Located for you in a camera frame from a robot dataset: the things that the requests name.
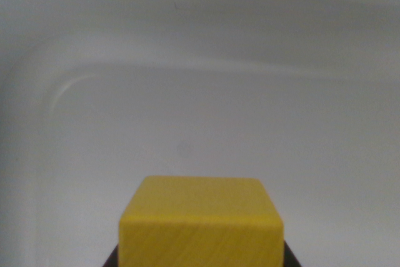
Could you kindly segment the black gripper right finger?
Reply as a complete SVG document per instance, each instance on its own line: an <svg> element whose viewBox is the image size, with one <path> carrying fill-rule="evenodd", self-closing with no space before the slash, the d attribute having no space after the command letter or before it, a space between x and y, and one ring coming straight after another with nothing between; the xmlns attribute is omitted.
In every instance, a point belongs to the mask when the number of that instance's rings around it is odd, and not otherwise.
<svg viewBox="0 0 400 267"><path fill-rule="evenodd" d="M289 247L289 245L284 242L284 267L301 267L300 262L296 258L295 254Z"/></svg>

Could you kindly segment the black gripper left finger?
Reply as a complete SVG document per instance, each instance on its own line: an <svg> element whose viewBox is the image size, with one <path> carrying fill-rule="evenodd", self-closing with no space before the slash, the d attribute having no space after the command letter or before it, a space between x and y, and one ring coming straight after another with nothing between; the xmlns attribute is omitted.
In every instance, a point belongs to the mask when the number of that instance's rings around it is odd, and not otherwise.
<svg viewBox="0 0 400 267"><path fill-rule="evenodd" d="M104 267L118 267L118 245L113 249L104 263Z"/></svg>

